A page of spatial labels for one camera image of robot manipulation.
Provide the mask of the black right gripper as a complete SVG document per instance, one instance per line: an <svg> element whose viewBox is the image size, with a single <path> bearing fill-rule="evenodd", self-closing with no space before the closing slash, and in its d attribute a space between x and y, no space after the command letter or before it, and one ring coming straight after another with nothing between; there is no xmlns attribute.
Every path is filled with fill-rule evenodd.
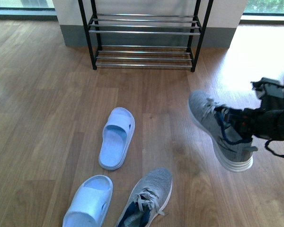
<svg viewBox="0 0 284 227"><path fill-rule="evenodd" d="M280 81L262 78L251 82L261 100L257 109L230 108L224 120L243 137L256 136L267 140L284 140L284 85Z"/></svg>

